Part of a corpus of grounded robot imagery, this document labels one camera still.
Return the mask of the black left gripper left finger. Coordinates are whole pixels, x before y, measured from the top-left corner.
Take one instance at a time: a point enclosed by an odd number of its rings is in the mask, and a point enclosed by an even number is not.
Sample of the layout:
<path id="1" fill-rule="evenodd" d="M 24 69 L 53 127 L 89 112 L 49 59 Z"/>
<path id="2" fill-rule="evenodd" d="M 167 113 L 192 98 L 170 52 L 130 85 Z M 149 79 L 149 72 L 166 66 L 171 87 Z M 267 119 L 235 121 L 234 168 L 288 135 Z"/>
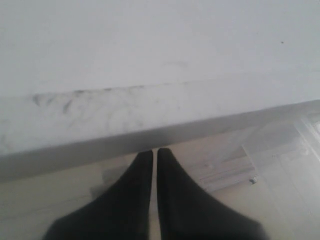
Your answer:
<path id="1" fill-rule="evenodd" d="M 153 180 L 153 152 L 139 153 L 106 192 L 56 220 L 45 240 L 147 240 Z"/>

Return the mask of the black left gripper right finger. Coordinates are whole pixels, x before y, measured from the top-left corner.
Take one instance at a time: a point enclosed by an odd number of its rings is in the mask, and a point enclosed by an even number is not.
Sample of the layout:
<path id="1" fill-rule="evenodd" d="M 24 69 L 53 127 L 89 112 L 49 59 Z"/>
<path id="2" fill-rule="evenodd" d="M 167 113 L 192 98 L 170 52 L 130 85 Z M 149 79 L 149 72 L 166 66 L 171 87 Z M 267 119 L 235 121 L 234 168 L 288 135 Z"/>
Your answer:
<path id="1" fill-rule="evenodd" d="M 203 190 L 168 148 L 157 152 L 157 204 L 163 240 L 267 240 L 257 221 Z"/>

